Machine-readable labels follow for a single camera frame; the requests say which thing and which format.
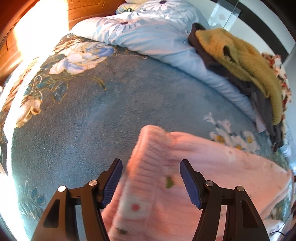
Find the daisy print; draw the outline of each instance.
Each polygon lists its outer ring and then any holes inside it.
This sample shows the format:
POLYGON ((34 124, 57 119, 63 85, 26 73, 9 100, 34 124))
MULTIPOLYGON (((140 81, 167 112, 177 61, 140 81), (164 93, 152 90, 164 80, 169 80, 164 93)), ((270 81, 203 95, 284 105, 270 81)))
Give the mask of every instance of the daisy print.
POLYGON ((141 24, 137 22, 137 20, 127 21, 122 19, 108 19, 105 21, 105 24, 102 26, 101 31, 105 31, 108 29, 109 37, 115 31, 116 36, 119 34, 126 32, 136 26, 140 26, 141 24))
POLYGON ((143 10, 152 10, 152 11, 164 11, 170 7, 176 7, 180 2, 174 0, 162 0, 162 1, 148 1, 143 6, 143 10))
POLYGON ((164 18, 164 19, 170 19, 168 15, 165 14, 155 14, 155 13, 140 13, 140 12, 133 12, 131 14, 131 18, 139 18, 139 17, 146 17, 146 18, 151 18, 151 19, 156 19, 156 18, 164 18))
POLYGON ((212 113, 209 113, 204 117, 206 122, 211 123, 215 131, 210 133, 211 140, 220 144, 234 147, 239 150, 243 150, 249 153, 257 153, 260 150, 260 146, 256 142, 256 138, 251 131, 242 131, 239 134, 231 131, 231 123, 229 120, 215 121, 212 113))

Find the flower pattern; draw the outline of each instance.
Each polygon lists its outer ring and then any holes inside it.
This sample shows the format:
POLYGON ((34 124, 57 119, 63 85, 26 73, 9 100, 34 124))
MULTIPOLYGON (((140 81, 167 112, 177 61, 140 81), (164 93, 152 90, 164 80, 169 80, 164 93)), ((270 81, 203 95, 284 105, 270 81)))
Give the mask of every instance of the flower pattern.
POLYGON ((56 54, 56 53, 60 53, 62 50, 69 48, 70 46, 80 43, 82 41, 81 38, 73 38, 73 36, 71 36, 71 34, 67 35, 67 38, 71 38, 68 41, 65 42, 60 42, 56 45, 56 47, 53 49, 52 51, 52 55, 56 54))
POLYGON ((24 186, 18 188, 18 199, 21 214, 29 219, 40 219, 44 211, 42 206, 45 204, 45 196, 38 193, 37 186, 31 189, 28 181, 25 181, 24 186))
POLYGON ((40 109, 41 100, 34 99, 32 96, 25 96, 18 111, 16 127, 20 128, 32 115, 38 115, 41 112, 40 109))
POLYGON ((66 57, 53 65, 49 74, 59 74, 64 70, 69 74, 80 74, 87 69, 93 69, 113 53, 114 48, 105 43, 76 43, 59 52, 59 54, 64 54, 66 57))
POLYGON ((127 21, 119 18, 106 18, 106 23, 102 26, 101 31, 105 31, 108 29, 109 37, 115 31, 116 36, 122 34, 123 32, 127 32, 132 28, 140 26, 141 24, 137 22, 137 20, 127 21))
POLYGON ((143 10, 164 11, 170 7, 176 7, 180 2, 174 0, 148 1, 143 6, 143 10))
POLYGON ((260 146, 256 142, 256 138, 253 132, 244 131, 240 135, 231 131, 231 123, 229 120, 215 121, 212 113, 209 113, 204 117, 206 122, 210 122, 215 126, 215 131, 210 133, 210 138, 220 144, 237 148, 249 153, 257 153, 260 150, 260 146))
POLYGON ((289 87, 289 81, 286 75, 285 68, 281 62, 280 55, 271 55, 269 53, 263 52, 262 56, 266 59, 269 64, 269 67, 274 70, 274 74, 278 77, 278 80, 281 84, 282 88, 282 106, 283 106, 283 114, 282 114, 282 125, 281 130, 284 136, 284 142, 287 144, 287 124, 286 124, 286 116, 285 111, 287 110, 287 105, 292 102, 292 91, 289 87))
POLYGON ((21 86, 23 79, 27 76, 27 74, 32 70, 34 65, 37 63, 39 57, 36 57, 32 60, 32 62, 28 65, 28 67, 23 71, 23 73, 19 76, 18 80, 15 81, 13 87, 11 88, 5 103, 2 107, 1 113, 0 113, 0 143, 5 144, 6 143, 6 137, 3 131, 5 120, 8 114, 8 111, 10 110, 12 101, 15 98, 15 95, 17 91, 19 90, 19 87, 21 86))
POLYGON ((144 12, 144 9, 140 9, 140 12, 133 12, 131 14, 131 18, 145 17, 150 19, 156 19, 156 18, 170 19, 169 15, 167 14, 141 13, 141 12, 144 12))

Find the pink knit fabric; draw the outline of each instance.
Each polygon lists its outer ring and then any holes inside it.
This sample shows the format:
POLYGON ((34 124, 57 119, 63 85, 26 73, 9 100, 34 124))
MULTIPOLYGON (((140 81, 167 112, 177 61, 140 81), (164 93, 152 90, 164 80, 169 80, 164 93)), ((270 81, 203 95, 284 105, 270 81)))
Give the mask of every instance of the pink knit fabric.
MULTIPOLYGON (((291 172, 263 157, 182 132, 145 126, 115 191, 102 212, 112 241, 190 241, 200 219, 179 173, 182 159, 220 187, 242 185, 260 216, 287 195, 291 172)), ((222 206, 217 240, 225 227, 222 206)))

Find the wooden furniture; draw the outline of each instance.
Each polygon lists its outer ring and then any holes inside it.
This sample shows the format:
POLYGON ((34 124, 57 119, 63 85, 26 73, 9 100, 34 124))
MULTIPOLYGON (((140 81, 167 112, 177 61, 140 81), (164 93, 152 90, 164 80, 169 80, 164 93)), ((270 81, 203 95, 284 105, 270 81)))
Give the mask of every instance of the wooden furniture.
MULTIPOLYGON (((124 0, 58 0, 67 6, 68 26, 71 29, 76 23, 91 17, 104 17, 115 14, 124 0)), ((13 72, 22 60, 13 29, 18 21, 37 3, 38 0, 9 0, 0 3, 0 85, 13 72)), ((50 19, 38 19, 44 27, 50 19)))

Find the floral blanket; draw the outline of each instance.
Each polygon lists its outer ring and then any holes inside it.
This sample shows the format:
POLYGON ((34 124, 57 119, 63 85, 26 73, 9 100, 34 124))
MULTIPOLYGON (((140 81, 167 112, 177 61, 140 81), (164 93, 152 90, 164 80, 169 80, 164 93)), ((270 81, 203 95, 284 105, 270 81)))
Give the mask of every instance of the floral blanket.
MULTIPOLYGON (((203 82, 127 48, 74 34, 47 59, 36 58, 14 74, 0 104, 2 165, 15 183, 29 238, 60 185, 81 187, 114 158, 126 166, 145 125, 207 138, 288 169, 283 155, 272 153, 269 137, 203 82)), ((286 218, 289 204, 287 196, 272 217, 286 218)), ((78 228, 82 232, 81 219, 78 228)))

